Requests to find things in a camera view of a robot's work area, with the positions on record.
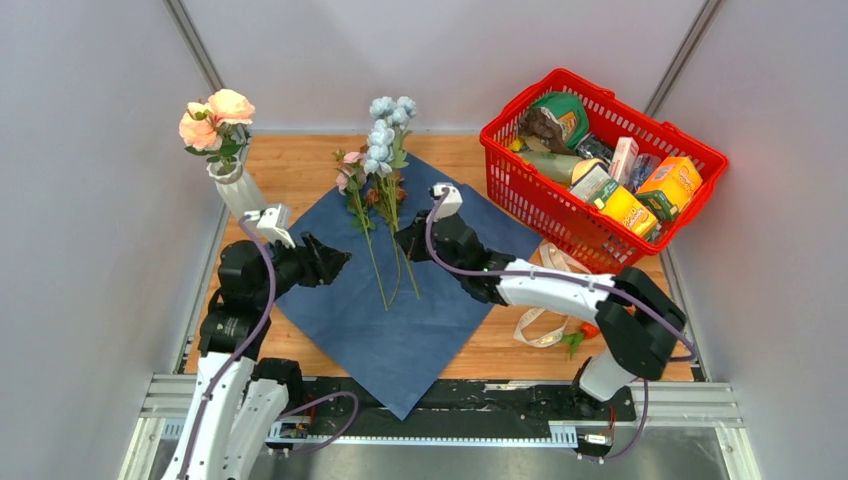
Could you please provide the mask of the blue wrapping paper sheet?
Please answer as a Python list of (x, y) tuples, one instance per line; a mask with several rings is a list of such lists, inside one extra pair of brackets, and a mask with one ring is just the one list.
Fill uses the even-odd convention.
[(329, 154), (287, 168), (296, 187), (321, 197), (290, 227), (350, 253), (328, 286), (295, 286), (277, 308), (323, 353), (405, 420), (493, 306), (473, 299), (438, 264), (395, 258), (387, 228), (364, 235), (334, 183)]

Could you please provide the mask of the pink rose flower stem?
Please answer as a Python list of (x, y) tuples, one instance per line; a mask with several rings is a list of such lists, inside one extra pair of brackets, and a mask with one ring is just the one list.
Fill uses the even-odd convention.
[(237, 139), (237, 134), (253, 123), (255, 112), (246, 96), (227, 88), (206, 100), (188, 102), (178, 124), (184, 150), (203, 157), (213, 166), (214, 175), (234, 172), (238, 153), (246, 145)]

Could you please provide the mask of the cream ribbon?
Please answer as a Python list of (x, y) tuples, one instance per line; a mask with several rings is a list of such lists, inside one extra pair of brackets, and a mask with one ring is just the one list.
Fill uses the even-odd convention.
[[(588, 269), (583, 264), (570, 257), (550, 242), (544, 242), (539, 247), (539, 259), (544, 267), (567, 271), (570, 273), (588, 273)], [(555, 326), (555, 328), (547, 333), (542, 333), (540, 328), (532, 327), (530, 329), (530, 333), (536, 333), (536, 336), (526, 337), (526, 329), (537, 320), (542, 320), (542, 324), (544, 326)], [(559, 314), (538, 307), (531, 308), (519, 318), (514, 328), (512, 338), (524, 345), (537, 349), (553, 347), (556, 344), (563, 344), (561, 342), (562, 337), (565, 334), (576, 331), (582, 322), (584, 321), (578, 320), (574, 316)]]

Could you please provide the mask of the blue pink flower stem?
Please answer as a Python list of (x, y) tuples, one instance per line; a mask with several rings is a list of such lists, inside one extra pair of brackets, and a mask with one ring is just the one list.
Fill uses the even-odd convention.
[(389, 297), (389, 305), (394, 302), (402, 279), (401, 252), (395, 240), (395, 233), (399, 227), (399, 203), (406, 198), (405, 190), (400, 186), (402, 180), (403, 177), (397, 172), (390, 173), (387, 176), (370, 174), (370, 187), (365, 194), (366, 204), (376, 211), (386, 225), (395, 257), (397, 275), (395, 286)]

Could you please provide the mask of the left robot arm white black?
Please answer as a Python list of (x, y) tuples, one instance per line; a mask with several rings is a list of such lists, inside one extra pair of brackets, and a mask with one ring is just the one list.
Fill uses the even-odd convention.
[(331, 284), (351, 258), (310, 233), (291, 248), (239, 240), (223, 249), (200, 325), (194, 392), (164, 478), (249, 476), (277, 418), (306, 399), (298, 362), (260, 355), (273, 303), (294, 287)]

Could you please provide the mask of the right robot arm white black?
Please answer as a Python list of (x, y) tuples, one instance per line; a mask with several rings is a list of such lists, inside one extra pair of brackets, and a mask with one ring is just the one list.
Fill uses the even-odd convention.
[(605, 350), (579, 370), (570, 392), (573, 410), (592, 419), (636, 378), (658, 380), (684, 342), (686, 315), (643, 271), (579, 274), (534, 265), (485, 247), (459, 215), (431, 222), (428, 211), (394, 238), (413, 262), (432, 261), (473, 299), (538, 307), (596, 326)]

